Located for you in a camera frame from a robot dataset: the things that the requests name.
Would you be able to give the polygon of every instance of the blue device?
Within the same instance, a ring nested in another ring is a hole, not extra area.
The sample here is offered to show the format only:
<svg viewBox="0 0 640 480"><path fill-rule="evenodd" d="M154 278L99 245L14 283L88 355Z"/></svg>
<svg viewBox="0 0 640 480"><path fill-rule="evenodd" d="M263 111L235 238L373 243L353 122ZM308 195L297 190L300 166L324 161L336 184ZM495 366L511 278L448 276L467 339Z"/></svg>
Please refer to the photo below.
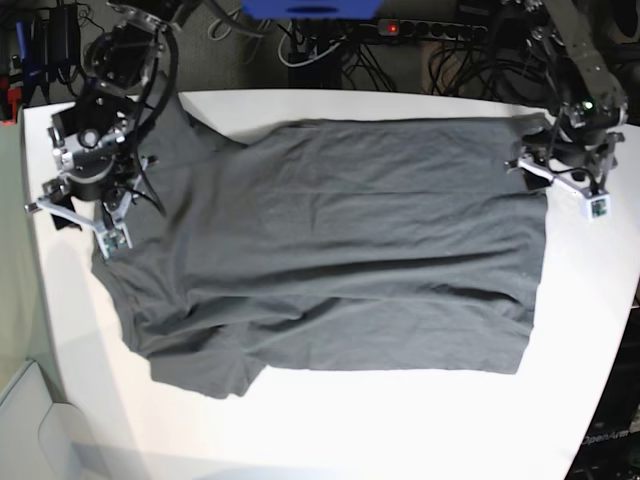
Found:
<svg viewBox="0 0 640 480"><path fill-rule="evenodd" d="M244 0L254 18L371 18L382 0Z"/></svg>

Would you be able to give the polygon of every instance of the white table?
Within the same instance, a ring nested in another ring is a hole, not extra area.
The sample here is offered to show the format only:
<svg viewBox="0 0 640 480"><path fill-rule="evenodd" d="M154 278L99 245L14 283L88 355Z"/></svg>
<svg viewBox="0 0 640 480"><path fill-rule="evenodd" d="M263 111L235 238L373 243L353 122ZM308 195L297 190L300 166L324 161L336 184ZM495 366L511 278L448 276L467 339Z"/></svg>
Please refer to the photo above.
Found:
<svg viewBox="0 0 640 480"><path fill-rule="evenodd" d="M428 96L223 91L188 111L247 141L304 118L511 116L526 110ZM56 174L46 127L63 106L26 112L32 198ZM640 129L622 129L614 214L589 224L552 188L535 329L515 376L483 372L267 369L246 397L213 400L153 383L120 340L90 272L92 234L35 226L54 342L70 401L117 479L564 478L613 363L640 275ZM92 214L92 207L79 211Z"/></svg>

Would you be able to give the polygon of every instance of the gray t-shirt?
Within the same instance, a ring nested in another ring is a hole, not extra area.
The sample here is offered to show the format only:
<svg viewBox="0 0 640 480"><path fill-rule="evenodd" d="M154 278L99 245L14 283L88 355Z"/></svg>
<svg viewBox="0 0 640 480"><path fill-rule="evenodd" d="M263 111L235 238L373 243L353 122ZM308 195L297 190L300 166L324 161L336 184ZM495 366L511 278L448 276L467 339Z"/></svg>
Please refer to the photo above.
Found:
<svg viewBox="0 0 640 480"><path fill-rule="evenodd" d="M243 395L271 365L514 373L533 327L546 197L505 162L542 116L309 121L252 145L176 98L142 153L168 212L94 274L160 382Z"/></svg>

